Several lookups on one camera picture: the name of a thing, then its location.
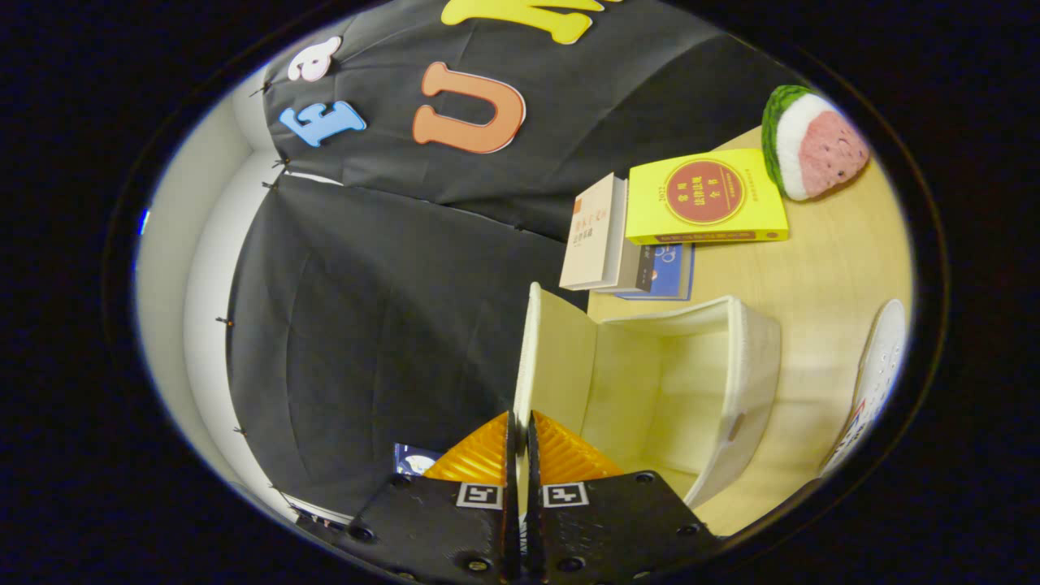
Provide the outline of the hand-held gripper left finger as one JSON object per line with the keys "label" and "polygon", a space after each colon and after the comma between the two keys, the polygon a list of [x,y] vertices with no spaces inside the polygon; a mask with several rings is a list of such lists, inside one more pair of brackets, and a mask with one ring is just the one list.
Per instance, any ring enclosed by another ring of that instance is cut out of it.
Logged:
{"label": "hand-held gripper left finger", "polygon": [[345,530],[346,552],[420,584],[509,584],[521,574],[513,412],[483,425],[439,461],[442,475],[390,474]]}

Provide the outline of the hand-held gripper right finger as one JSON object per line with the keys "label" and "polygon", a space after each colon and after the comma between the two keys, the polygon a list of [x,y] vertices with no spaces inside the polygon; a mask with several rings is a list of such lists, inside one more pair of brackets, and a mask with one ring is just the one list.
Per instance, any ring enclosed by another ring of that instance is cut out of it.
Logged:
{"label": "hand-held gripper right finger", "polygon": [[650,583],[720,545],[656,470],[621,470],[539,411],[526,437],[523,569],[535,583]]}

